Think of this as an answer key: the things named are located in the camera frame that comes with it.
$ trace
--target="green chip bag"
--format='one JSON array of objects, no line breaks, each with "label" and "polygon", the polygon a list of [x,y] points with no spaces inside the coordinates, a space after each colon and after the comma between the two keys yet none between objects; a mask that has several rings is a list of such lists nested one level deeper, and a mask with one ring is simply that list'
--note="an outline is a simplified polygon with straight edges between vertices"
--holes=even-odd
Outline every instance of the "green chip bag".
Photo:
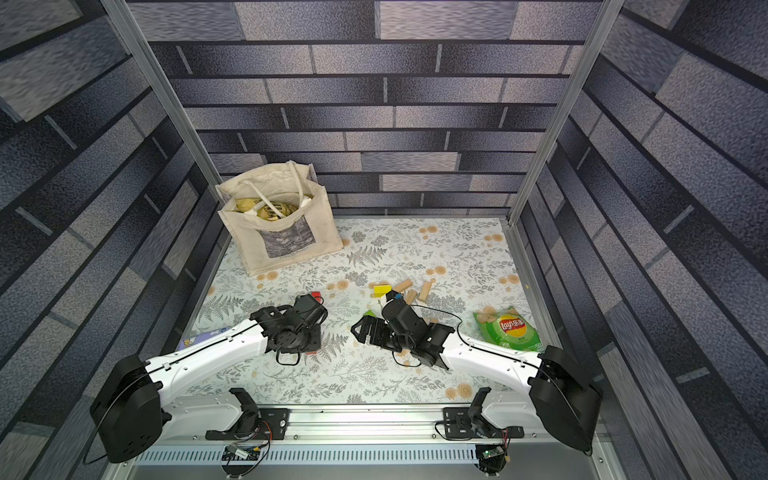
[{"label": "green chip bag", "polygon": [[475,321],[488,343],[523,352],[544,351],[536,329],[513,306],[502,312],[476,311]]}]

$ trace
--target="floral tablecloth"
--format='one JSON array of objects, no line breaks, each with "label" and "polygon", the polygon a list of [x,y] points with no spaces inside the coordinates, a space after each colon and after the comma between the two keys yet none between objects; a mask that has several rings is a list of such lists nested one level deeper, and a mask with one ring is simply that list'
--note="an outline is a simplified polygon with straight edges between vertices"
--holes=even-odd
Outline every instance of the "floral tablecloth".
[{"label": "floral tablecloth", "polygon": [[[459,315],[467,336],[481,338],[475,310],[515,306],[535,325],[499,219],[337,219],[336,225],[343,250],[255,277],[245,274],[231,243],[187,332],[232,326],[263,306],[293,304],[297,295],[317,290],[329,310],[321,350],[302,355],[297,366],[278,365],[274,355],[247,359],[188,394],[243,387],[260,404],[444,403],[470,401],[483,386],[508,389],[464,372],[398,366],[390,351],[361,345],[349,331],[376,304],[374,284],[395,286],[406,279],[417,290],[432,282],[424,304]],[[451,326],[458,323],[453,316],[415,310]],[[407,353],[398,361],[418,362]]]}]

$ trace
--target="tote bag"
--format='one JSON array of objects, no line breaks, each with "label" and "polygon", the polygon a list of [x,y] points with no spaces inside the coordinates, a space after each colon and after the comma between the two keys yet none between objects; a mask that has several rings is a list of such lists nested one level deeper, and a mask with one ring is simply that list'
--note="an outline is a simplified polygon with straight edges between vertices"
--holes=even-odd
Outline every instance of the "tote bag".
[{"label": "tote bag", "polygon": [[[309,178],[317,179],[312,165],[290,161],[254,168],[218,185],[230,197],[219,216],[232,234],[249,276],[342,249],[326,188]],[[251,197],[261,201],[249,213],[241,213],[236,200]],[[287,217],[279,214],[278,220],[255,214],[272,201],[300,207]]]}]

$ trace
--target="wooden block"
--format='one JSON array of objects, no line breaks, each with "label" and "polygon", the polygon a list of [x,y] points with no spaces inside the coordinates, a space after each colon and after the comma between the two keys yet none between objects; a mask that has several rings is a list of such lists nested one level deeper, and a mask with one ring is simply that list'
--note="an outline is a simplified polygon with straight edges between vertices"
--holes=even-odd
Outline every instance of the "wooden block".
[{"label": "wooden block", "polygon": [[415,290],[409,290],[408,295],[406,295],[406,303],[409,305],[413,303],[413,300],[416,300],[416,291]]},{"label": "wooden block", "polygon": [[422,302],[427,301],[427,295],[429,295],[429,289],[432,288],[432,283],[430,282],[424,282],[424,286],[422,286],[422,291],[419,294],[419,300]]},{"label": "wooden block", "polygon": [[396,286],[392,290],[395,290],[396,292],[403,293],[407,289],[411,288],[412,286],[413,286],[413,282],[411,280],[406,280],[405,282],[400,283],[398,286]]}]

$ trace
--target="small box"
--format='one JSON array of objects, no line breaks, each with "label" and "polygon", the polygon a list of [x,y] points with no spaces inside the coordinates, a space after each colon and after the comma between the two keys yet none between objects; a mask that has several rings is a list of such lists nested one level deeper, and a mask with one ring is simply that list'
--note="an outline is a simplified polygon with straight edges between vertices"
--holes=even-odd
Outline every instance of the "small box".
[{"label": "small box", "polygon": [[391,285],[374,285],[373,286],[373,296],[382,296],[386,295],[388,292],[392,291]]},{"label": "small box", "polygon": [[213,338],[216,335],[219,335],[221,333],[224,333],[229,329],[230,327],[225,326],[224,328],[220,328],[218,330],[211,330],[210,332],[201,333],[200,335],[193,336],[188,339],[183,339],[179,342],[178,346],[176,347],[176,351],[178,352],[179,350],[183,350],[188,346],[194,345],[195,343],[204,342],[205,340],[208,340],[209,338]]}]

